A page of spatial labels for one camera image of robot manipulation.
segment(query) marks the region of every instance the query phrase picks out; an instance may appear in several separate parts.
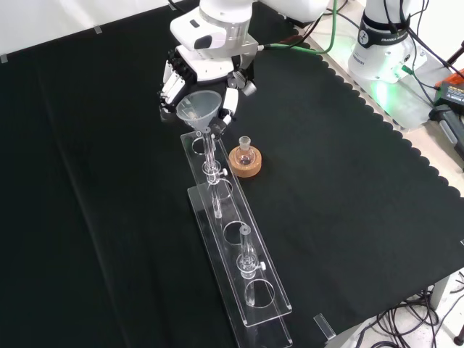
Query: green light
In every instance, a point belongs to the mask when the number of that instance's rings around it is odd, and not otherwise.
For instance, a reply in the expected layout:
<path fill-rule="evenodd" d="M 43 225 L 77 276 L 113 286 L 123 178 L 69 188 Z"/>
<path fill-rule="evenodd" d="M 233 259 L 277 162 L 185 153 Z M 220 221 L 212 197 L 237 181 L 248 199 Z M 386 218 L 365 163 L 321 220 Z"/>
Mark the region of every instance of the green light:
<path fill-rule="evenodd" d="M 376 86 L 373 89 L 374 100 L 388 112 L 387 106 L 389 102 L 389 84 L 383 81 L 376 83 Z"/>

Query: black tablecloth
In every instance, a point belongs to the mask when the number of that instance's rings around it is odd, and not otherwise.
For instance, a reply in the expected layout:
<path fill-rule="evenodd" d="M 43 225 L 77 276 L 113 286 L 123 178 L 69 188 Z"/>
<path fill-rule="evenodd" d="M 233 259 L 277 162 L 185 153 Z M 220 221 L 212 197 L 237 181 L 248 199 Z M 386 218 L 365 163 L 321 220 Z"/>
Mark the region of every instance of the black tablecloth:
<path fill-rule="evenodd" d="M 234 347 L 156 92 L 168 7 L 0 66 L 2 347 Z M 251 34 L 291 26 L 257 5 Z M 294 308 L 295 347 L 340 333 L 464 267 L 464 204 L 320 57 L 264 51 L 224 137 L 263 167 L 244 192 Z"/>

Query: black cable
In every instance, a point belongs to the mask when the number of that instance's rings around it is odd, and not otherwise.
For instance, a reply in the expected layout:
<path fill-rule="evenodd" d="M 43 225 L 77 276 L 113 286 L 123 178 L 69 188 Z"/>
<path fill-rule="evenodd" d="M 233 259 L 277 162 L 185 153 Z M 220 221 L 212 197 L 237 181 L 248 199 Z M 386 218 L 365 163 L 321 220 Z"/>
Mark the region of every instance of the black cable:
<path fill-rule="evenodd" d="M 413 77 L 414 77 L 414 79 L 418 82 L 420 89 L 422 89 L 422 92 L 423 92 L 424 95 L 427 97 L 428 101 L 430 102 L 430 105 L 431 105 L 432 107 L 434 107 L 434 101 L 433 101 L 432 98 L 427 94 L 426 89 L 422 86 L 422 83 L 419 81 L 419 79 L 418 79 L 415 75 L 413 75 Z"/>
<path fill-rule="evenodd" d="M 425 9 L 422 9 L 421 11 L 417 11 L 415 14 L 412 14 L 411 17 L 414 17 L 416 15 L 419 15 L 420 13 L 422 12 L 425 12 L 427 9 L 428 9 L 428 3 L 430 2 L 430 0 L 427 0 L 427 5 L 426 5 L 426 8 Z"/>
<path fill-rule="evenodd" d="M 392 323 L 392 315 L 387 314 L 386 318 L 387 318 L 388 321 L 389 321 L 390 330 L 392 330 L 392 331 L 395 330 L 395 332 L 397 332 L 396 329 L 394 328 L 393 323 Z M 396 336 L 393 336 L 393 340 L 394 340 L 394 343 L 399 347 L 398 339 L 397 339 Z"/>
<path fill-rule="evenodd" d="M 348 0 L 345 0 L 345 2 L 343 3 L 343 5 L 340 6 L 339 9 L 337 9 L 336 11 L 339 12 L 341 9 L 343 9 L 346 5 L 348 5 Z M 331 16 L 332 15 L 332 12 L 334 11 L 333 9 L 329 9 L 329 8 L 326 8 L 327 11 L 330 11 L 331 13 L 324 13 L 323 16 Z"/>
<path fill-rule="evenodd" d="M 435 320 L 435 323 L 433 323 L 432 321 L 431 321 L 430 323 L 428 323 L 427 320 L 424 320 L 424 319 L 415 311 L 415 309 L 414 309 L 413 306 L 408 305 L 408 308 L 411 310 L 411 312 L 413 312 L 413 314 L 417 317 L 417 319 L 423 320 L 423 323 L 426 324 L 426 325 L 428 325 L 428 326 L 431 326 L 431 325 L 437 326 L 437 325 L 439 324 L 439 322 L 440 322 L 440 319 L 439 319 L 439 317 L 438 317 L 438 315 L 436 314 L 435 311 L 432 311 L 432 313 L 435 314 L 435 319 L 436 319 L 436 320 Z"/>
<path fill-rule="evenodd" d="M 181 9 L 173 0 L 167 0 L 175 9 L 177 9 L 181 13 L 187 13 L 184 9 Z"/>
<path fill-rule="evenodd" d="M 378 323 L 378 319 L 376 319 L 376 321 L 374 321 L 373 323 L 367 325 L 360 333 L 360 338 L 357 339 L 357 342 L 356 342 L 356 347 L 355 348 L 360 348 L 361 347 L 361 344 L 363 342 L 363 339 L 364 339 L 364 333 L 369 330 L 370 328 L 372 328 L 375 324 Z"/>
<path fill-rule="evenodd" d="M 390 342 L 390 341 L 380 341 L 374 344 L 371 348 L 381 348 L 381 347 L 392 347 L 392 348 L 400 348 L 397 344 Z"/>
<path fill-rule="evenodd" d="M 413 77 L 414 77 L 414 79 L 418 82 L 420 89 L 422 89 L 422 92 L 423 92 L 423 93 L 425 94 L 425 96 L 427 97 L 427 99 L 428 99 L 428 101 L 430 102 L 431 106 L 434 107 L 434 101 L 433 101 L 433 100 L 431 99 L 431 97 L 427 94 L 426 89 L 423 87 L 423 85 L 425 85 L 425 84 L 422 83 L 421 80 L 419 80 L 418 77 L 415 75 L 414 65 L 415 65 L 415 60 L 416 60 L 417 57 L 418 57 L 418 47 L 417 47 L 416 44 L 415 44 L 414 38 L 411 38 L 411 40 L 413 40 L 413 45 L 414 45 L 414 60 L 413 60 L 413 68 L 412 68 Z"/>
<path fill-rule="evenodd" d="M 450 63 L 448 63 L 446 60 L 443 60 L 438 54 L 436 54 L 434 51 L 431 50 L 430 47 L 428 47 L 417 35 L 414 33 L 414 31 L 411 30 L 411 28 L 407 29 L 408 33 L 418 42 L 421 44 L 421 46 L 429 51 L 431 54 L 433 54 L 445 67 L 448 67 L 449 69 L 454 70 L 461 78 L 464 78 L 464 75 L 455 67 L 453 67 Z"/>
<path fill-rule="evenodd" d="M 393 328 L 394 328 L 394 332 L 396 334 L 399 334 L 399 330 L 398 330 L 398 327 L 397 327 L 397 324 L 396 324 L 396 321 L 395 321 L 395 316 L 397 315 L 397 308 L 395 308 L 394 310 L 391 310 L 391 319 L 393 321 Z M 405 338 L 403 337 L 403 335 L 399 335 L 398 336 L 398 341 L 401 342 L 402 346 L 404 348 L 411 348 L 410 345 L 406 342 Z"/>
<path fill-rule="evenodd" d="M 427 299 L 426 298 L 426 306 L 427 306 L 427 313 L 430 315 L 430 297 Z M 432 325 L 430 325 L 430 327 L 432 328 L 432 348 L 433 346 L 435 346 L 436 348 L 436 337 L 435 337 L 435 329 L 434 329 L 434 325 L 432 323 Z"/>
<path fill-rule="evenodd" d="M 303 42 L 305 42 L 305 40 L 308 38 L 308 36 L 311 35 L 311 33 L 314 31 L 314 29 L 316 29 L 316 27 L 318 26 L 319 21 L 320 21 L 321 18 L 322 18 L 322 15 L 314 22 L 312 27 L 305 33 L 305 35 L 301 39 L 299 39 L 298 41 L 292 43 L 291 45 L 282 46 L 282 47 L 271 47 L 269 44 L 267 44 L 267 45 L 264 45 L 263 49 L 290 49 L 291 47 L 295 47 L 297 45 L 302 44 Z"/>
<path fill-rule="evenodd" d="M 356 28 L 358 28 L 358 29 L 360 28 L 360 26 L 359 26 L 358 24 L 356 24 L 355 22 L 353 22 L 353 20 L 349 19 L 349 18 L 348 18 L 347 16 L 345 16 L 344 14 L 337 12 L 337 15 L 340 16 L 340 17 L 342 17 L 342 18 L 344 18 L 345 20 L 347 20 L 347 21 L 350 22 L 351 24 L 353 24 Z"/>
<path fill-rule="evenodd" d="M 386 328 L 384 328 L 381 323 L 380 323 L 380 319 L 381 317 L 379 317 L 379 322 L 378 322 L 378 326 L 380 327 L 380 329 L 385 332 L 386 334 L 390 335 L 390 336 L 397 336 L 397 337 L 400 337 L 400 336 L 405 336 L 405 335 L 409 335 L 411 334 L 413 331 L 417 330 L 418 328 L 420 328 L 427 320 L 428 316 L 426 316 L 425 318 L 421 318 L 419 317 L 422 321 L 414 328 L 410 329 L 409 331 L 406 331 L 406 332 L 403 332 L 403 333 L 400 333 L 400 332 L 392 332 L 392 331 L 388 331 Z"/>
<path fill-rule="evenodd" d="M 451 291 L 450 294 L 457 294 L 457 293 L 460 293 L 462 291 L 464 291 L 464 286 L 461 289 Z"/>
<path fill-rule="evenodd" d="M 419 36 L 419 27 L 421 26 L 421 20 L 422 20 L 422 15 L 425 11 L 425 6 L 426 6 L 426 0 L 422 0 L 422 11 L 420 11 L 420 16 L 419 16 L 419 21 L 418 21 L 418 29 L 416 30 L 416 33 Z"/>
<path fill-rule="evenodd" d="M 437 88 L 437 87 L 435 87 L 435 86 L 430 86 L 430 85 L 428 85 L 427 83 L 424 83 L 424 82 L 422 82 L 422 81 L 419 81 L 419 82 L 420 82 L 420 84 L 421 84 L 422 86 L 424 86 L 424 87 L 432 88 L 432 89 L 434 89 L 435 91 L 439 90 L 439 88 Z"/>
<path fill-rule="evenodd" d="M 398 34 L 398 29 L 397 27 L 393 24 L 393 22 L 390 20 L 390 14 L 389 10 L 386 8 L 386 0 L 384 0 L 384 7 L 385 7 L 385 14 L 386 14 L 386 19 L 389 21 L 389 26 L 390 26 L 390 31 L 391 33 Z"/>

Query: glass stem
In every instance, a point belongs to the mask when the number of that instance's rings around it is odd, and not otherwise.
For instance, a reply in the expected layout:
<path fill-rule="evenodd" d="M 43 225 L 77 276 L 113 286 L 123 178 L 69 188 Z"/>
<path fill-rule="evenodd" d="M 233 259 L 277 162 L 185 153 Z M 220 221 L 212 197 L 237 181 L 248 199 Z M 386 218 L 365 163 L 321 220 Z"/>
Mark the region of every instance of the glass stem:
<path fill-rule="evenodd" d="M 208 183 L 211 185 L 212 208 L 215 211 L 215 218 L 221 219 L 223 216 L 220 211 L 220 195 L 218 189 L 219 173 L 216 168 L 215 150 L 212 144 L 211 132 L 203 132 L 204 155 L 206 157 L 206 169 Z"/>
<path fill-rule="evenodd" d="M 252 241 L 250 239 L 250 229 L 248 226 L 240 228 L 241 256 L 244 262 L 249 262 L 252 255 Z"/>

